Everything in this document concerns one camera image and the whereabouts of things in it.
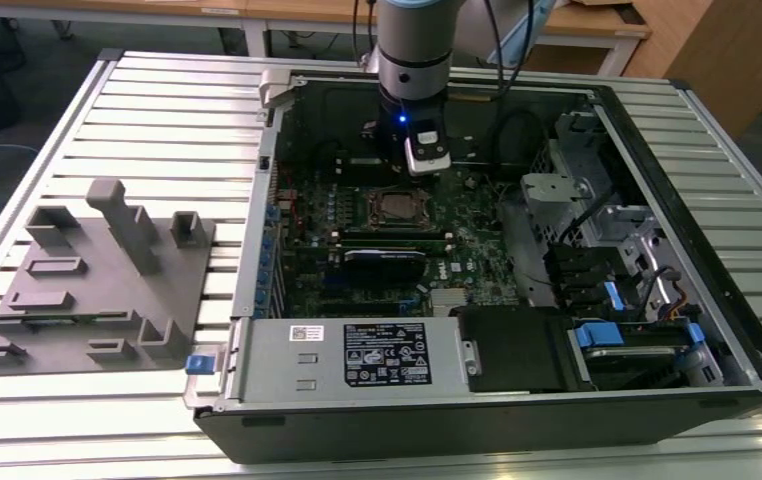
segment floor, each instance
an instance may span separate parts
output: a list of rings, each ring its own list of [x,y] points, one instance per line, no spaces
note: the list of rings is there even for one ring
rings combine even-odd
[[[75,23],[75,38],[62,41],[48,21],[23,20],[19,39],[28,64],[8,74],[8,82],[23,106],[24,119],[0,132],[0,143],[39,148],[55,127],[75,92],[87,76],[99,52],[107,47],[200,54],[223,54],[216,29],[191,27],[130,26]],[[289,47],[285,34],[274,34],[274,54],[278,56],[351,60],[351,36],[319,33],[299,38],[299,48]],[[362,51],[366,38],[359,39]],[[231,51],[244,50],[240,34],[227,34]],[[474,66],[471,58],[458,59]],[[762,172],[762,116],[740,141],[749,158]],[[10,197],[32,161],[23,150],[0,149],[0,203]]]

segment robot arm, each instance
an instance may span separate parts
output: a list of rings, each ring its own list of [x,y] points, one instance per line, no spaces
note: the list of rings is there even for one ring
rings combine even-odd
[[[521,50],[517,55],[511,51],[502,55],[506,63],[525,58],[518,40],[529,28],[529,1],[490,1],[499,31],[506,32],[503,53],[506,49]],[[534,22],[542,27],[555,0],[531,1],[543,12]],[[486,0],[379,0],[375,54],[383,98],[381,124],[395,138],[403,139],[414,176],[451,167],[443,113],[457,47],[498,61]]]

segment desk leg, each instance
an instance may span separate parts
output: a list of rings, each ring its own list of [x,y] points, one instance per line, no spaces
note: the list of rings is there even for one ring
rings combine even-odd
[[[266,58],[270,56],[267,41],[267,22],[263,19],[246,18],[244,35],[247,35],[247,49],[251,57]]]
[[[606,60],[597,73],[598,75],[606,77],[619,77],[623,75],[623,70],[630,63],[639,42],[641,40],[634,37],[621,38],[618,40],[615,46],[609,50],[609,55],[606,55]]]

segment motherboard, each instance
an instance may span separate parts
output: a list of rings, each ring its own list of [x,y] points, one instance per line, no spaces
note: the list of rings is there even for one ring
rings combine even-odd
[[[466,168],[421,183],[335,180],[282,175],[291,318],[447,316],[466,304],[519,304],[497,208],[519,187]]]

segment green circuit board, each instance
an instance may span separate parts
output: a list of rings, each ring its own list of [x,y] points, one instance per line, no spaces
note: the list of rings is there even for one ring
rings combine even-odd
[[[493,185],[466,169],[406,187],[343,186],[321,175],[295,175],[281,186],[290,317],[431,316],[430,292],[447,288],[465,289],[469,303],[519,303],[497,215],[513,186]],[[337,256],[355,249],[426,253],[419,283],[371,289],[338,284]]]

